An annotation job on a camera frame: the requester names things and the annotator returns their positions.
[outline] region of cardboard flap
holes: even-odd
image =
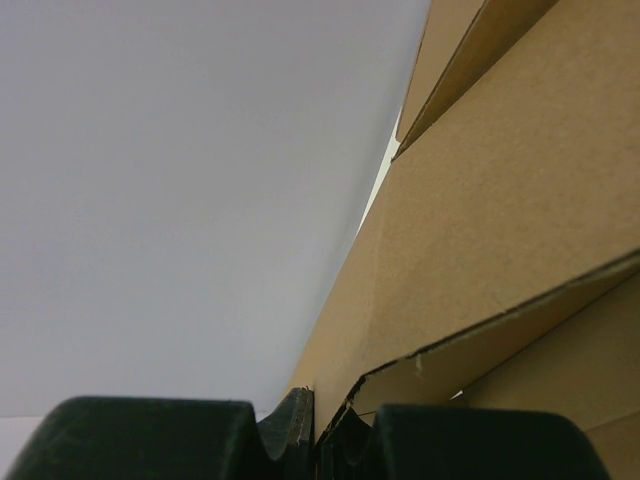
[[[640,274],[465,388],[470,407],[559,413],[591,430],[640,411]]]
[[[396,139],[402,142],[484,0],[431,0]]]
[[[375,411],[383,403],[443,404],[456,392],[465,389],[474,380],[618,285],[639,267],[640,255],[632,255],[371,372],[350,393],[350,406],[356,413],[363,414]],[[640,291],[637,288],[640,287],[640,276],[636,280],[631,287]],[[640,295],[637,303],[640,308]],[[638,311],[629,310],[627,316]],[[523,374],[516,376],[524,381]],[[496,406],[495,402],[490,401],[476,404],[476,396],[477,392],[473,389],[471,393],[465,390],[469,406],[535,409],[531,405]],[[528,398],[536,405],[537,397]]]
[[[429,96],[422,105],[420,112],[414,115],[415,120],[413,120],[406,134],[403,134],[404,130],[401,130],[402,123],[398,125],[398,131],[400,132],[398,139],[402,138],[402,140],[396,157],[404,152],[451,105],[462,97],[557,1],[486,0],[477,12],[455,53],[451,56],[435,87],[429,84],[431,78],[427,75],[421,74],[416,78],[415,82],[420,80],[425,82],[422,88],[429,90],[426,92]],[[416,73],[422,73],[424,68],[426,67],[416,64]],[[411,80],[410,89],[418,90],[418,87],[414,85],[413,79]],[[407,94],[407,100],[411,99],[413,104],[415,102],[414,97],[417,95],[419,95],[417,91],[412,92],[410,90]],[[412,115],[412,112],[407,112],[406,116],[409,117],[410,115]]]

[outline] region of white surface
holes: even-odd
[[[0,478],[4,478],[42,418],[0,418]]]
[[[277,403],[427,0],[0,3],[0,416]]]

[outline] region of corrugated cardboard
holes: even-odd
[[[431,0],[396,139],[402,142],[484,0]]]
[[[639,346],[637,274],[466,388],[465,399],[564,415],[587,432],[614,478],[638,478]]]
[[[398,125],[400,133],[397,138],[401,143],[397,155],[415,142],[556,2],[485,0],[479,11],[476,1],[468,1],[464,10],[456,9],[457,2],[443,2],[445,5],[436,5],[440,8],[435,11],[432,6],[433,13],[441,18],[443,24],[438,25],[439,31],[432,32],[435,27],[430,29],[427,19],[425,38],[414,68],[415,78],[410,82],[403,107],[405,113]],[[469,18],[474,8],[476,15]],[[449,25],[444,22],[451,20],[454,22],[448,30]],[[460,27],[467,20],[471,20],[471,24],[460,40]],[[451,44],[456,41],[459,44],[451,55]],[[447,55],[451,58],[444,59],[448,63],[443,71],[442,57]]]
[[[392,365],[446,400],[637,270],[638,20],[560,0],[393,163],[290,382],[318,434]]]

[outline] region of black plastic part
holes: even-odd
[[[584,434],[546,413],[384,406],[373,428],[348,413],[320,448],[322,480],[609,478]]]
[[[545,413],[385,406],[373,427],[348,411],[312,442],[307,389],[258,424],[245,402],[78,398],[45,418],[7,480],[609,478],[578,428]]]
[[[311,478],[313,393],[256,425],[251,404],[77,398],[51,412],[7,480]]]

